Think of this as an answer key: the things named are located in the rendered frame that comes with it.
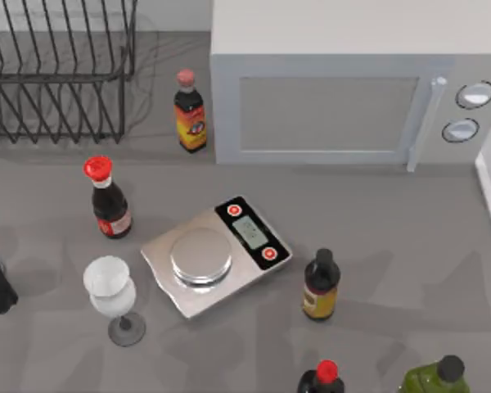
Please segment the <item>silver kitchen scale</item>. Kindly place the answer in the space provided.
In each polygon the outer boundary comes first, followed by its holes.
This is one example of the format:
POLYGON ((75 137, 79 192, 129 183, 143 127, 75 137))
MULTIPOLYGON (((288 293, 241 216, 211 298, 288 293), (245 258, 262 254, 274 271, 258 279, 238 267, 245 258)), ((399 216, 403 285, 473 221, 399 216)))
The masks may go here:
POLYGON ((158 287, 193 319, 286 265, 290 247, 242 195, 142 246, 158 287))

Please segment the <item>dark bottle with orange label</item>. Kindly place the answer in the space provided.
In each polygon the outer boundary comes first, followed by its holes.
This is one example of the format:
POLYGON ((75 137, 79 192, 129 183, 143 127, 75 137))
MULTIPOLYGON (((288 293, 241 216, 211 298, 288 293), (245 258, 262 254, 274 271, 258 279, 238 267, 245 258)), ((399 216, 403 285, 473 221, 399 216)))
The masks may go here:
POLYGON ((174 95, 174 113, 179 143, 190 152, 206 146, 207 124, 204 100, 195 87, 195 74, 182 69, 176 74, 178 91, 174 95))

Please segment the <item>microwave oven door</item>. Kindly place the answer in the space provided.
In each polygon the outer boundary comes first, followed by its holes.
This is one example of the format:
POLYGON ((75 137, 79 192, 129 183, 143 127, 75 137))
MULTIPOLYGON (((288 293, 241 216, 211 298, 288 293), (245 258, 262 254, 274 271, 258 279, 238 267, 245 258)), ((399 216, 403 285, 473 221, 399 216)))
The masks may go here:
POLYGON ((403 165, 444 55, 215 54, 220 164, 403 165))

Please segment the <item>dark bottle with yellow label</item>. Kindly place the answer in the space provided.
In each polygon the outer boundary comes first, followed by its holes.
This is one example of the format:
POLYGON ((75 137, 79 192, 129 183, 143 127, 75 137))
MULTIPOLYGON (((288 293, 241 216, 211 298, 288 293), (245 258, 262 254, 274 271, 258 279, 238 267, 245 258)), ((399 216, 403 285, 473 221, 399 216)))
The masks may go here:
POLYGON ((315 321, 329 319, 336 307, 341 271, 328 248, 317 250, 304 269, 302 310, 315 321))

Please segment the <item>dark bottle with red cap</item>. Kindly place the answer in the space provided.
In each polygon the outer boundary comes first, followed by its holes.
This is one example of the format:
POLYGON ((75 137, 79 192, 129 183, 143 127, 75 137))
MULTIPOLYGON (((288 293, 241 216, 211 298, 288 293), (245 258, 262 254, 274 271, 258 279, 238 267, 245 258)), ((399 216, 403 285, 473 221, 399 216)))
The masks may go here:
POLYGON ((111 159, 92 156, 84 162, 83 172, 92 181, 92 209, 99 230, 110 239, 125 237, 132 228, 133 217, 124 193, 112 177, 111 159))

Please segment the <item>white wine glass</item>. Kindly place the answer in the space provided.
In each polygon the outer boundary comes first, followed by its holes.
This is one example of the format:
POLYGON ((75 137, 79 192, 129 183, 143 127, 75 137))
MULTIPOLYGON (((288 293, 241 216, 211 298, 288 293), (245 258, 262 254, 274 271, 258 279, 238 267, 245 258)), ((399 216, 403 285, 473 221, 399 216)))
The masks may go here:
POLYGON ((110 320, 108 336, 114 344, 129 347, 142 340, 146 322, 133 311, 137 291, 124 260, 113 255, 96 258, 83 272, 83 285, 93 308, 110 320))

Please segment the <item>pale microwave oven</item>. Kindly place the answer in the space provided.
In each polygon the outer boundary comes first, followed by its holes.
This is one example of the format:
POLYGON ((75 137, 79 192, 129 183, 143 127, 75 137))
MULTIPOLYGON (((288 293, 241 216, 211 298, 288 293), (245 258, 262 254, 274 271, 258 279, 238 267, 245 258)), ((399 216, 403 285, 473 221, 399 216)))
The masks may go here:
POLYGON ((465 85, 491 83, 491 0, 214 0, 215 54, 444 55, 454 60, 417 165, 472 165, 491 129, 491 102, 456 103, 465 85), (448 143, 447 123, 480 125, 448 143))

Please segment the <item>small dark bottle red cap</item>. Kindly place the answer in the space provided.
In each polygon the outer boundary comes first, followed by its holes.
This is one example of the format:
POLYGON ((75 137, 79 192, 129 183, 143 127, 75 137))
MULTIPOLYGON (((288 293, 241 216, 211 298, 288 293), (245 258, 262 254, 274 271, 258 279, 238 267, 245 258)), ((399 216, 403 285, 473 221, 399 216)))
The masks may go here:
POLYGON ((296 393, 345 393, 345 383, 340 378, 337 364, 324 359, 316 368, 304 372, 296 393))

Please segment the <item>microwave knob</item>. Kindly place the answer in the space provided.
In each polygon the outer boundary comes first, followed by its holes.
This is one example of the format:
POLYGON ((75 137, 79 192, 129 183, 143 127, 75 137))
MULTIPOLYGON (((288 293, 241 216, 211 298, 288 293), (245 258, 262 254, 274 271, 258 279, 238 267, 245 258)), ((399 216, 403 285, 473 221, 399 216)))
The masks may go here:
POLYGON ((456 94, 456 103, 465 110, 474 110, 491 102, 491 83, 480 81, 462 86, 456 94))
POLYGON ((448 143, 463 143, 470 141, 480 130, 480 125, 473 119, 466 118, 447 123, 441 136, 448 143))

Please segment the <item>green bottle with black cap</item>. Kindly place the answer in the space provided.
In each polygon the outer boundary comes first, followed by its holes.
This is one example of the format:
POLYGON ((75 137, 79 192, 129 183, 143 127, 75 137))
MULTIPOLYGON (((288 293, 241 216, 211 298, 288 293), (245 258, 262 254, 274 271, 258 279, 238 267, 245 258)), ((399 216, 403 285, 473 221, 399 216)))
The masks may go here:
POLYGON ((471 393, 465 364, 457 355, 408 370, 396 393, 471 393))

